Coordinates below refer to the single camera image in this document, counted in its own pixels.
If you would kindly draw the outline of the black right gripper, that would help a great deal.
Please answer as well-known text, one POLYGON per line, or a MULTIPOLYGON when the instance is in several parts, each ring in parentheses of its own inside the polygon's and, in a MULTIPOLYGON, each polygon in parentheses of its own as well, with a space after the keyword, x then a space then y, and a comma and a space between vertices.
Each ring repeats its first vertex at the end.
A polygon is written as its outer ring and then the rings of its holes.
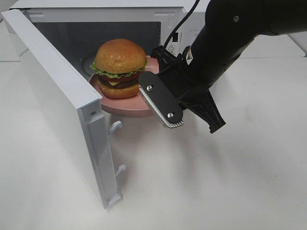
POLYGON ((157 60, 158 76, 180 107, 191 110, 204 120, 210 133, 226 124, 209 91, 213 85, 213 74, 205 66, 203 54, 197 54, 188 46, 182 54, 174 56, 163 46, 158 46, 152 50, 150 57, 157 60))

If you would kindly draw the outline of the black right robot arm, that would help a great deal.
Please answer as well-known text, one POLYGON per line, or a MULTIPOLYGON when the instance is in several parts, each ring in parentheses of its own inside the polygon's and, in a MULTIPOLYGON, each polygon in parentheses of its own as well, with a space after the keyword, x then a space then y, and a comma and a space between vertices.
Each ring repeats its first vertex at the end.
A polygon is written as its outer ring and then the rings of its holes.
POLYGON ((304 0, 212 0, 205 25, 178 56, 158 47, 161 71, 142 83, 143 96, 158 111, 214 110, 209 88, 258 35, 283 35, 307 29, 304 0))

